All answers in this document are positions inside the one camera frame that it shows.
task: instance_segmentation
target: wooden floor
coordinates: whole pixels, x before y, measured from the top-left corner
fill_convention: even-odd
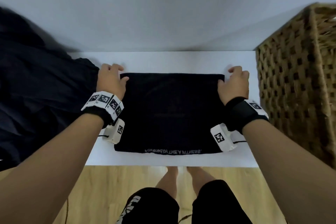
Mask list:
[[[191,214],[195,194],[186,168],[178,169],[176,200],[181,219]],[[204,170],[229,184],[254,224],[286,224],[258,168],[205,167]],[[128,197],[141,188],[155,187],[165,172],[166,167],[86,166],[54,224],[115,223]],[[0,172],[0,179],[7,173]],[[181,222],[190,223],[191,218]]]

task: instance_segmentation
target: woven basket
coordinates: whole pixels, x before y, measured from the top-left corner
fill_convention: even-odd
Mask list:
[[[256,49],[261,105],[270,122],[333,168],[335,17],[335,4],[310,5]]]

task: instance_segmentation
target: white wall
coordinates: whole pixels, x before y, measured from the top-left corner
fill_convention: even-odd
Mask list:
[[[81,51],[252,50],[297,10],[336,0],[0,0]]]
[[[74,58],[89,58],[95,65],[119,63],[125,72],[139,73],[226,73],[225,68],[242,65],[250,71],[250,97],[259,100],[254,52],[82,52]],[[244,140],[235,133],[237,140]],[[256,167],[247,143],[230,152],[167,156],[153,153],[116,152],[111,143],[99,137],[87,165],[215,166]]]

